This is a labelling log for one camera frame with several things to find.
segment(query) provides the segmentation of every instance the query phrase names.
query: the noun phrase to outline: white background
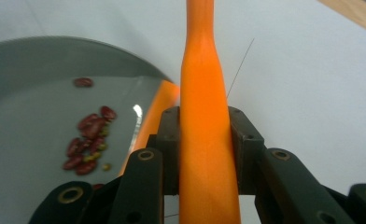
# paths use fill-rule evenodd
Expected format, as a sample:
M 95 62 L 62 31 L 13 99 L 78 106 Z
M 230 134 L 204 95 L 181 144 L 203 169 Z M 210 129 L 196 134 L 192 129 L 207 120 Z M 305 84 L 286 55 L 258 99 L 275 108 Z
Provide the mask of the white background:
M 185 17 L 183 0 L 3 0 L 0 41 L 94 39 L 179 83 Z M 215 37 L 226 92 L 237 75 L 229 104 L 267 147 L 295 153 L 319 182 L 344 194 L 366 182 L 366 30 L 317 1 L 216 0 Z M 241 199 L 243 223 L 259 223 L 252 198 Z M 166 199 L 166 215 L 177 214 L 176 202 Z

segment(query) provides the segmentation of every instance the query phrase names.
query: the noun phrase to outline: gray plate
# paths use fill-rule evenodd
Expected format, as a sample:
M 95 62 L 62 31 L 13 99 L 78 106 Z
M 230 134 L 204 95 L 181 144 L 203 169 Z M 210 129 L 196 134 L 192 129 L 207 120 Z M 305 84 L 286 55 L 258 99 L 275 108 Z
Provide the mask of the gray plate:
M 75 77 L 94 86 L 76 88 Z M 36 37 L 0 43 L 0 223 L 27 223 L 47 194 L 62 183 L 106 183 L 116 177 L 138 121 L 161 80 L 154 66 L 105 44 L 71 37 Z M 77 123 L 109 105 L 119 117 L 110 126 L 109 149 L 99 164 L 77 176 L 62 169 Z

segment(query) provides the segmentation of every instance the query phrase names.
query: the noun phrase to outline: yellow seed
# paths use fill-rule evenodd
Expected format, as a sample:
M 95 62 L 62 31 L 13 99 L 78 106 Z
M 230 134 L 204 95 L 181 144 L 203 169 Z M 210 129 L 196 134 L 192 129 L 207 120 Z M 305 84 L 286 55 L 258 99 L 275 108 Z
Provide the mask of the yellow seed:
M 92 154 L 92 156 L 93 156 L 93 158 L 96 160 L 96 159 L 98 159 L 98 158 L 100 158 L 100 157 L 101 157 L 101 153 L 100 153 L 100 152 L 94 152 L 94 153 Z
M 105 164 L 102 166 L 102 169 L 103 169 L 104 171 L 108 171 L 108 170 L 110 170 L 110 168 L 111 168 L 110 163 L 105 163 Z
M 107 144 L 103 143 L 103 144 L 99 145 L 98 149 L 101 150 L 101 151 L 107 149 Z
M 102 130 L 99 135 L 103 136 L 103 137 L 106 137 L 108 136 L 108 130 Z
M 84 162 L 93 161 L 93 160 L 94 160 L 94 157 L 93 156 L 86 156 L 86 157 L 84 157 Z

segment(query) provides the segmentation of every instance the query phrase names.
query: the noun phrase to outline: bean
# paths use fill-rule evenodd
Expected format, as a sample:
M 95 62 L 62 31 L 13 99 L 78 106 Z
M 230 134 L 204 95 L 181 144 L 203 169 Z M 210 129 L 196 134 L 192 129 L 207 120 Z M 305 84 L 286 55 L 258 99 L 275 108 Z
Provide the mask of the bean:
M 110 168 L 111 168 L 110 163 L 105 163 L 105 164 L 102 166 L 102 169 L 103 169 L 104 171 L 109 171 L 109 170 L 110 170 Z
M 92 125 L 95 119 L 99 119 L 99 116 L 97 114 L 90 114 L 80 121 L 80 123 L 77 125 L 78 129 L 82 130 L 87 126 Z
M 91 87 L 93 85 L 93 81 L 90 78 L 87 77 L 79 77 L 76 78 L 73 83 L 77 87 Z
M 88 161 L 82 163 L 76 168 L 76 174 L 87 175 L 95 169 L 96 165 L 97 165 L 96 161 Z
M 101 151 L 106 150 L 107 149 L 107 144 L 103 143 L 103 144 L 99 145 L 98 149 L 101 150 Z
M 93 161 L 93 160 L 95 160 L 95 158 L 93 157 L 93 156 L 86 156 L 86 157 L 84 157 L 84 162 L 88 162 L 88 161 Z
M 102 131 L 99 133 L 99 136 L 106 137 L 108 136 L 108 126 L 105 125 L 105 127 L 102 129 Z
M 69 147 L 67 147 L 66 156 L 67 157 L 74 156 L 77 152 L 77 148 L 78 148 L 79 144 L 80 144 L 80 139 L 79 138 L 72 139 L 72 141 L 70 141 Z
M 94 153 L 98 150 L 98 147 L 105 142 L 103 137 L 97 137 L 93 140 L 92 144 L 90 145 L 90 153 Z
M 85 151 L 87 147 L 91 145 L 91 143 L 92 143 L 91 139 L 85 139 L 84 141 L 81 142 L 81 144 L 78 145 L 76 152 L 82 153 L 83 151 Z
M 101 107 L 101 115 L 108 121 L 115 119 L 117 116 L 116 112 L 106 105 Z
M 98 160 L 101 157 L 100 152 L 94 152 L 91 154 L 94 160 Z
M 71 170 L 71 169 L 77 167 L 78 165 L 80 165 L 82 161 L 83 161 L 83 155 L 79 155 L 79 154 L 75 155 L 63 164 L 63 169 Z
M 106 121 L 104 119 L 95 119 L 92 125 L 81 130 L 81 135 L 92 140 L 98 136 L 105 124 Z
M 92 185 L 92 188 L 94 189 L 94 190 L 98 190 L 99 188 L 101 188 L 101 187 L 103 187 L 104 186 L 104 184 L 94 184 L 94 185 Z

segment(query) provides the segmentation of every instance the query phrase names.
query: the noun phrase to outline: pile of beans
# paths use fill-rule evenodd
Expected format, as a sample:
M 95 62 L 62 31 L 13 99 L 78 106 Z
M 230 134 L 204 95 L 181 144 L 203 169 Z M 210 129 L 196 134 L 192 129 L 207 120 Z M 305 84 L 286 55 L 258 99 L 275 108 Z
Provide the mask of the pile of beans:
M 108 136 L 108 124 L 117 114 L 108 106 L 102 106 L 100 116 L 90 114 L 77 125 L 82 138 L 74 138 L 66 150 L 69 158 L 64 164 L 65 170 L 75 170 L 77 175 L 86 175 L 97 166 L 97 159 L 102 151 L 107 149 L 105 138 Z M 110 169 L 110 164 L 103 165 L 104 170 Z

